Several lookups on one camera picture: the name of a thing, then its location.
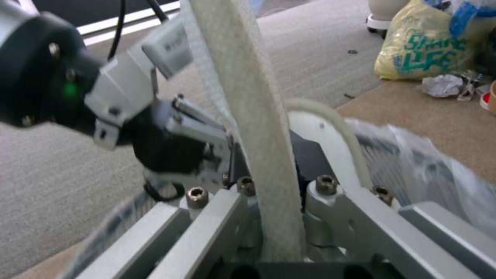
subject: hex socket bolt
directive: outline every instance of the hex socket bolt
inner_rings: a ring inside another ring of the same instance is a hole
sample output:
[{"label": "hex socket bolt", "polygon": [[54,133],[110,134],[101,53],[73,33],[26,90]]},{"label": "hex socket bolt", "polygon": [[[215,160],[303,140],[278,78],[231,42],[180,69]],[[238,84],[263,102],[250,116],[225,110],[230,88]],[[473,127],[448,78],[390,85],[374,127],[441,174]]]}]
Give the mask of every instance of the hex socket bolt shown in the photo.
[{"label": "hex socket bolt", "polygon": [[202,209],[208,203],[208,192],[202,187],[193,187],[186,193],[186,203],[191,209]]},{"label": "hex socket bolt", "polygon": [[238,193],[243,194],[247,197],[252,197],[256,194],[255,182],[250,176],[240,177],[236,182],[236,187],[238,188]]},{"label": "hex socket bolt", "polygon": [[337,191],[338,181],[330,175],[320,175],[317,177],[315,187],[321,195],[334,195]]}]

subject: metal frame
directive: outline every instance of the metal frame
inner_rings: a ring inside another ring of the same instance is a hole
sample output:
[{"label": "metal frame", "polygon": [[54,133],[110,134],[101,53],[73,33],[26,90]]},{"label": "metal frame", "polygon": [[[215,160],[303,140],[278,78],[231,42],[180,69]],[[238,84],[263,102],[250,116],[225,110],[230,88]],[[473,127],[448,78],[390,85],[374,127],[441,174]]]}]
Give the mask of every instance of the metal frame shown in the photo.
[{"label": "metal frame", "polygon": [[158,203],[77,278],[145,278],[189,224],[186,210]]},{"label": "metal frame", "polygon": [[477,278],[364,188],[325,196],[312,182],[306,211],[331,228],[333,246],[346,248],[351,259],[384,257],[407,278]]},{"label": "metal frame", "polygon": [[399,213],[478,276],[496,278],[496,241],[432,202]]},{"label": "metal frame", "polygon": [[247,212],[243,196],[219,190],[148,278],[206,277],[217,261],[235,255]]}]

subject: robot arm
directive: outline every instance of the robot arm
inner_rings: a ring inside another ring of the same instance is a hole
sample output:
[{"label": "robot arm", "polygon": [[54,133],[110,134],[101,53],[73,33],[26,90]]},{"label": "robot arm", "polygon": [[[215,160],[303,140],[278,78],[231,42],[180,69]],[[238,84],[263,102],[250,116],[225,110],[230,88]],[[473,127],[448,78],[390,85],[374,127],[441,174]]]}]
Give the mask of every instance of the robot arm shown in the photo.
[{"label": "robot arm", "polygon": [[0,18],[0,121],[55,122],[106,149],[132,144],[152,173],[222,181],[230,154],[223,127],[182,96],[155,96],[157,68],[171,78],[191,62],[179,17],[106,64],[91,57],[72,25],[49,13],[31,15],[1,1]]}]

